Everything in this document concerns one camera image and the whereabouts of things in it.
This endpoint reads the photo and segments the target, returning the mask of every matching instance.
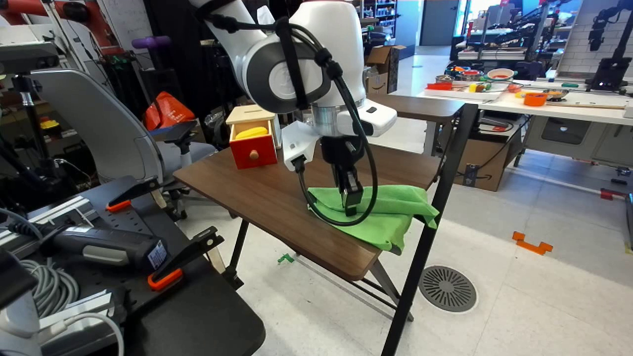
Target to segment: orange cup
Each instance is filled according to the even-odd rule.
[[[529,92],[525,95],[523,104],[527,106],[543,106],[548,100],[547,94],[539,92]]]

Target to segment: purple object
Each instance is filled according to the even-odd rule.
[[[132,40],[132,47],[136,49],[167,47],[171,44],[172,39],[169,36],[150,36]]]

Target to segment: orange bag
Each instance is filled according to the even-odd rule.
[[[195,119],[191,110],[168,92],[162,91],[145,111],[145,127],[152,131]]]

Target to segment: chair backrest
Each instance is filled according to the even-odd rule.
[[[125,175],[137,180],[157,175],[162,182],[165,166],[154,139],[112,93],[74,69],[42,70],[30,77],[41,85],[40,98],[88,145],[101,182]]]

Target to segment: floor drain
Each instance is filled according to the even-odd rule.
[[[420,291],[431,304],[448,312],[465,312],[477,301],[475,286],[468,278],[444,266],[424,269]]]

